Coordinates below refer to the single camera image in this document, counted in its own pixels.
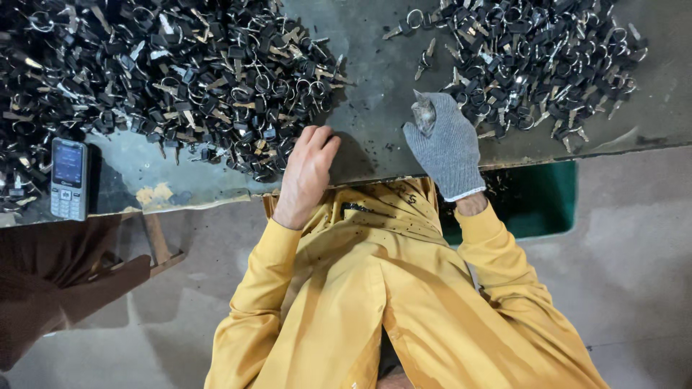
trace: green container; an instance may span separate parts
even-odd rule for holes
[[[484,175],[490,182],[504,178],[502,190],[494,188],[495,194],[486,195],[517,239],[566,233],[574,226],[576,173],[575,161],[494,170]],[[441,212],[441,222],[445,240],[461,244],[462,230],[454,216]]]

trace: wooden chair leg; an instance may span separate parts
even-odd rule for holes
[[[152,248],[154,258],[154,265],[151,267],[151,273],[149,274],[150,277],[154,277],[185,259],[183,251],[177,254],[171,254],[170,251],[168,251],[166,238],[163,236],[163,231],[161,230],[161,221],[156,213],[144,215],[144,225],[147,230],[147,238]]]

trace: metal tabletop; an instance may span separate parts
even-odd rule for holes
[[[446,29],[414,30],[382,40],[384,26],[395,27],[409,10],[429,10],[434,1],[402,0],[284,0],[284,12],[300,18],[313,38],[329,37],[327,48],[343,54],[342,66],[353,85],[338,91],[335,108],[316,124],[331,125],[343,138],[331,183],[355,184],[424,174],[411,154],[401,126],[412,120],[412,90],[437,91],[452,78],[452,57],[444,44],[453,44]],[[615,9],[620,24],[634,23],[650,42],[647,58],[633,73],[638,90],[612,120],[599,114],[585,122],[590,142],[578,136],[570,141],[575,150],[550,138],[554,120],[528,133],[510,130],[502,140],[480,140],[483,168],[531,165],[601,154],[619,154],[659,147],[692,144],[691,72],[692,8],[685,0],[622,0]],[[437,44],[432,68],[413,80],[419,55],[430,40]],[[606,104],[608,112],[612,101]],[[90,213],[103,215],[131,210],[163,212],[181,208],[209,208],[275,192],[280,180],[260,184],[251,176],[224,164],[190,162],[180,153],[180,165],[172,156],[163,159],[157,146],[144,136],[119,132],[108,138],[87,136],[100,149],[91,175],[95,183]],[[0,226],[55,221],[49,199],[34,201],[22,217],[0,216]]]

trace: pile of keys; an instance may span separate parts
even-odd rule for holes
[[[40,195],[54,136],[131,131],[176,163],[186,147],[259,182],[280,174],[347,80],[327,38],[308,37],[278,1],[3,1],[4,202]]]
[[[589,141],[586,118],[611,119],[637,89],[632,71],[648,41],[612,16],[615,0],[440,0],[431,12],[412,10],[383,39],[418,28],[445,29],[454,37],[454,96],[479,138],[503,138],[510,128],[528,132],[552,116],[551,137],[572,152],[570,134]],[[430,68],[435,39],[421,55],[415,80]]]

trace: mobile phone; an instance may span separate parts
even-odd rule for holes
[[[51,213],[65,219],[87,219],[89,148],[80,142],[53,139]]]

